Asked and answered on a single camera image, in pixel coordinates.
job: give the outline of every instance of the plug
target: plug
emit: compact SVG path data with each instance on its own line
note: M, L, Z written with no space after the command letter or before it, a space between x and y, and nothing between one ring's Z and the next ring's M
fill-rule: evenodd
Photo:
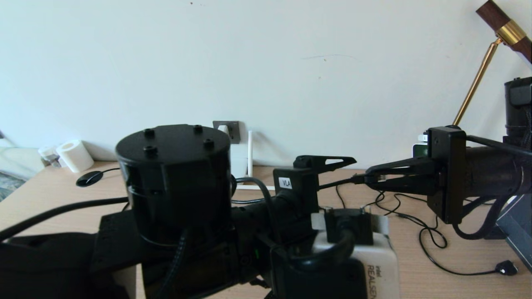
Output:
M511 261L506 260L504 262L498 263L495 267L495 271L502 275L514 276L517 274L518 269Z

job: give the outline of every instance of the white label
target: white label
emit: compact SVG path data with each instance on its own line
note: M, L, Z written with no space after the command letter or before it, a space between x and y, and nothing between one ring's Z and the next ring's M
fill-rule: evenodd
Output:
M279 178L279 187L285 189L292 189L292 183L290 182L290 178Z

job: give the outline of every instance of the wooden desk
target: wooden desk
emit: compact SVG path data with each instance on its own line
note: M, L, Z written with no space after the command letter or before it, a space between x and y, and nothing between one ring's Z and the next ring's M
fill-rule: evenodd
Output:
M105 170L116 167L116 163L97 162L92 170ZM272 168L257 167L253 173L267 185L272 185ZM361 171L337 170L320 176L320 183L325 184L347 178L353 173ZM125 196L120 172L112 171L93 186L79 188L75 182L80 174L74 174L68 169L46 168L34 178L25 183L11 196L0 203L0 229L22 221L32 215L49 210L60 205L96 200L101 198ZM347 207L360 207L372 202L377 192L366 186L340 186ZM340 200L333 188L321 190L318 193L320 205L341 207ZM260 198L260 192L238 190L234 196L237 200ZM384 206L394 207L393 196L388 194ZM100 217L105 214L118 212L123 204L91 207L59 215L42 222L27 231L24 235L46 234L64 231L97 232ZM434 214L424 204L405 198L399 209L400 212L414 215L434 225ZM382 210L374 207L373 213L383 214ZM478 228L487 212L485 207L478 208L465 220L463 230L474 231ZM504 260L513 261L519 268L519 273L513 277L498 274L463 277L441 271L433 265L423 254L418 243L420 227L408 220L391 216L390 238L399 259L401 275L402 298L532 298L532 276L516 254L503 240L467 241L459 238L451 226L443 225L441 232L447 237L449 247L440 250L425 235L425 245L432 256L443 266L459 272L478 272L492 270L495 265ZM142 277L137 271L137 297L144 298ZM212 298L257 298L263 299L268 290L258 286L238 285L215 294Z

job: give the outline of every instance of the black mouse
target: black mouse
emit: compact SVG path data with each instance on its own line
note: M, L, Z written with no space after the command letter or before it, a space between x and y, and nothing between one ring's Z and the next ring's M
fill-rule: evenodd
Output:
M91 171L88 172L76 181L76 186L78 187L88 187L98 182L103 177L102 171Z

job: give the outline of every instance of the toilet paper roll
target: toilet paper roll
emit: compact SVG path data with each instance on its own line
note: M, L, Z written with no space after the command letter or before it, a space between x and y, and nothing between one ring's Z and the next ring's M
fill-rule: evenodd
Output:
M94 164L93 158L89 155L81 140L65 142L56 151L72 172L87 170Z

